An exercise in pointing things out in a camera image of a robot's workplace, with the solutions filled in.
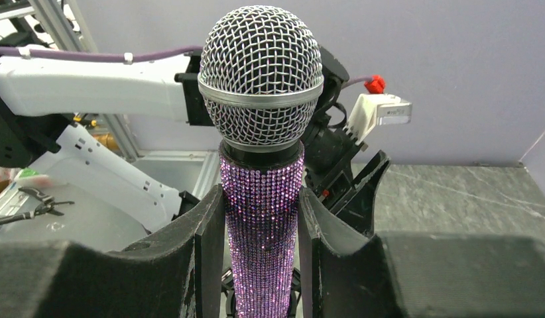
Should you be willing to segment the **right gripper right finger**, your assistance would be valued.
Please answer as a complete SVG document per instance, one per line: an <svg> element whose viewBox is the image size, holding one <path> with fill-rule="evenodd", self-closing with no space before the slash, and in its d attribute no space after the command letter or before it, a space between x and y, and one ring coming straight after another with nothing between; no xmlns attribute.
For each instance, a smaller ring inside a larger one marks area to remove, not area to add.
<svg viewBox="0 0 545 318"><path fill-rule="evenodd" d="M365 237L299 194L305 317L545 317L545 244L529 237Z"/></svg>

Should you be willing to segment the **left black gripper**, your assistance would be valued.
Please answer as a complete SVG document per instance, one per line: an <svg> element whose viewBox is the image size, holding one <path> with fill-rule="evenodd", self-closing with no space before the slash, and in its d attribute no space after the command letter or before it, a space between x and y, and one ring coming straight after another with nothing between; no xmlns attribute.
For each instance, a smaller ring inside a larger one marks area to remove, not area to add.
<svg viewBox="0 0 545 318"><path fill-rule="evenodd" d="M391 159L382 150L353 179L351 160L366 148L345 129L309 127L304 142L304 181L318 199L357 232L371 237L375 231L375 199Z"/></svg>

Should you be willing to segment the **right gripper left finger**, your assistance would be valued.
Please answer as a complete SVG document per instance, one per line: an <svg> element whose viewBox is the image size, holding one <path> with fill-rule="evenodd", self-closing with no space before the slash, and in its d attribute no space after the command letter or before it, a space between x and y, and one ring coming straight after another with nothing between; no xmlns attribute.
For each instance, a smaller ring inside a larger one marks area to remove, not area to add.
<svg viewBox="0 0 545 318"><path fill-rule="evenodd" d="M121 252L0 242L0 317L218 317L223 190Z"/></svg>

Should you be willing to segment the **purple glitter microphone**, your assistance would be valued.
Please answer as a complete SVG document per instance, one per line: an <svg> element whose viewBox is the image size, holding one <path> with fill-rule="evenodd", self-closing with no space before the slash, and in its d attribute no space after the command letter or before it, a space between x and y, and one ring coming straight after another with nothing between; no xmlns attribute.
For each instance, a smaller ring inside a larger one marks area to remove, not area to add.
<svg viewBox="0 0 545 318"><path fill-rule="evenodd" d="M222 137L225 220L238 317L287 317L308 126L324 77L296 15L249 5L220 18L198 87Z"/></svg>

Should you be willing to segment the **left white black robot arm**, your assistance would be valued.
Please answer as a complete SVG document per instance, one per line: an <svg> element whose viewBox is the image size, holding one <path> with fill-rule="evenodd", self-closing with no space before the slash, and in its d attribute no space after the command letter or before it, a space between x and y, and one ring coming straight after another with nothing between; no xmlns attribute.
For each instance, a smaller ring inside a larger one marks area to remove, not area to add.
<svg viewBox="0 0 545 318"><path fill-rule="evenodd" d="M98 143L76 113L188 118L182 84L166 67L186 62L186 48L134 58L25 47L0 47L0 166L32 168L125 212L150 232L178 214L177 189L152 179ZM297 119L320 85L294 93L197 90L220 106L219 150L228 213L275 222L296 203L302 184L304 131Z"/></svg>

